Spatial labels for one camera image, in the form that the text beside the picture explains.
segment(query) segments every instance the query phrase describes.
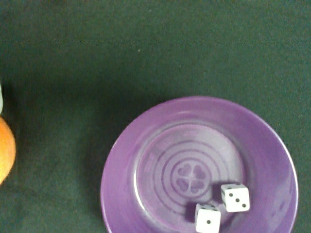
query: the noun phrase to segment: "dice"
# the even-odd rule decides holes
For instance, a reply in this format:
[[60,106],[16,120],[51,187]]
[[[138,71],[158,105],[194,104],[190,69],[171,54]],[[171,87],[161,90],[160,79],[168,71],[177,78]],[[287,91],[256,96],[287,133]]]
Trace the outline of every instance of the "dice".
[[250,209],[248,188],[241,183],[223,184],[222,199],[228,212],[243,212]]
[[0,83],[0,114],[3,108],[3,99],[2,99],[2,92],[1,92],[1,83]]
[[195,227],[199,233],[218,233],[221,213],[213,205],[196,204]]

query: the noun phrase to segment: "dark green cloth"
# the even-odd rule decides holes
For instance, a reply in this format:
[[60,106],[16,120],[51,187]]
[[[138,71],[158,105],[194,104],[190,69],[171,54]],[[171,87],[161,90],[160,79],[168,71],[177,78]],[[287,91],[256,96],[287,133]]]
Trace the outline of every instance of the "dark green cloth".
[[267,121],[299,177],[310,231],[311,5],[307,1],[0,1],[3,117],[17,140],[2,233],[105,232],[105,159],[165,100],[204,95]]

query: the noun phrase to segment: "plate center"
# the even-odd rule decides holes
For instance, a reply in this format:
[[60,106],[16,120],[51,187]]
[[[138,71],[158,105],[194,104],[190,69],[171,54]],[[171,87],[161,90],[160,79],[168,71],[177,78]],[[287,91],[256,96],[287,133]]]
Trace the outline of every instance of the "plate center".
[[244,167],[231,141],[200,124],[173,126],[154,137],[139,155],[135,185],[138,203],[155,226],[194,230],[196,203],[221,204],[221,183],[244,181]]

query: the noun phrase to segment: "purple plate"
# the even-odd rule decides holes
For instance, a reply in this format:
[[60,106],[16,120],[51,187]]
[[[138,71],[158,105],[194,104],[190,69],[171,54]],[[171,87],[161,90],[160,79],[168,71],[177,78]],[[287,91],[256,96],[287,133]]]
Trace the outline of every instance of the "purple plate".
[[[225,211],[224,183],[249,188],[249,211]],[[104,167],[101,203],[109,233],[195,233],[196,203],[220,209],[221,233],[290,233],[298,183],[284,143],[260,117],[227,100],[188,97],[123,131]]]

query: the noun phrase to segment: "orange fruit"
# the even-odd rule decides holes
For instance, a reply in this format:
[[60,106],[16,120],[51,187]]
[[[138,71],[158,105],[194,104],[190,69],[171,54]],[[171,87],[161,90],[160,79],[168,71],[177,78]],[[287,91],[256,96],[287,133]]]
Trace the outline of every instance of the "orange fruit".
[[10,127],[0,117],[0,184],[8,176],[16,154],[15,139]]

